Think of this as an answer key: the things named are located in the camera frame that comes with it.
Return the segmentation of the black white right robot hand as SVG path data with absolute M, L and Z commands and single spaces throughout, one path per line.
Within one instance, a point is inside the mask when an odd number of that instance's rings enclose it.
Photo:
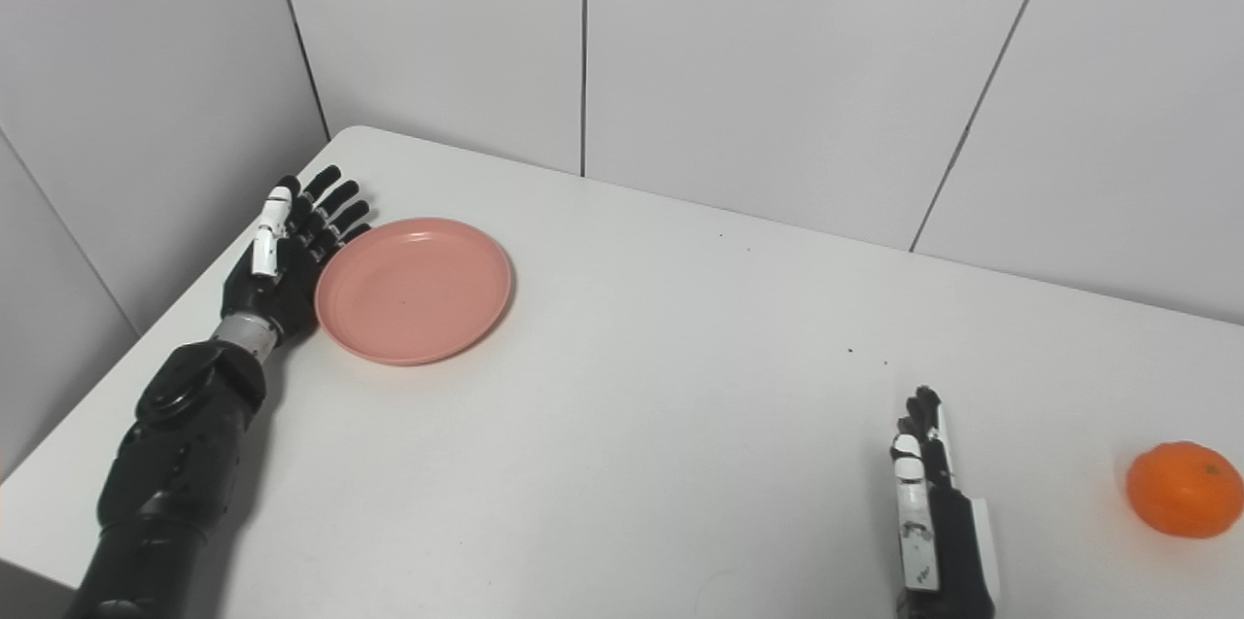
M 945 401 L 921 385 L 904 401 L 889 460 L 902 587 L 898 618 L 995 618 L 998 557 L 985 498 L 955 481 Z

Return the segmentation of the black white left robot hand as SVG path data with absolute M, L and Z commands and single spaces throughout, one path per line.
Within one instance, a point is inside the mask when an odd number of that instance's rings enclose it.
M 315 295 L 328 261 L 369 231 L 360 181 L 330 164 L 304 184 L 282 177 L 267 194 L 246 249 L 226 275 L 221 318 L 253 314 L 294 339 L 316 323 Z

